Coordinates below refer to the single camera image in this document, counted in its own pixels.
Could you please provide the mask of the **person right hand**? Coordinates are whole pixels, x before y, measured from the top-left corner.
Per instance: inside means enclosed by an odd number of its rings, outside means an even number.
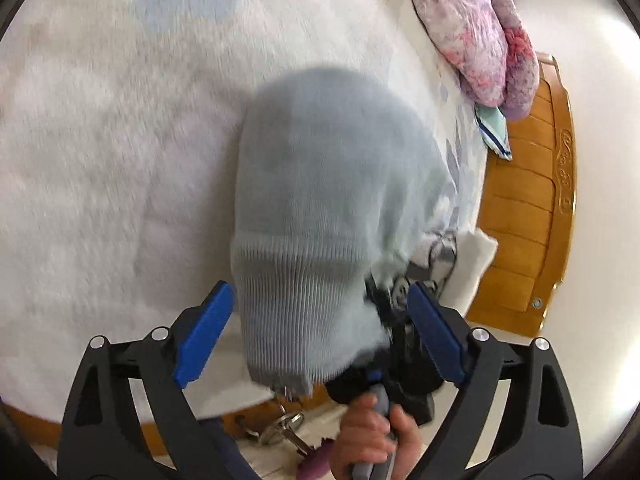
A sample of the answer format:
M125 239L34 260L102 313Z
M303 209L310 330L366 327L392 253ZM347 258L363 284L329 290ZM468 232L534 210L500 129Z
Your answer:
M384 463L396 453L392 479L405 479L423 452L423 440L416 421L400 405L393 405L387 417L375 411L378 398L363 393L344 413L340 431L330 455L335 479L349 479L352 465Z

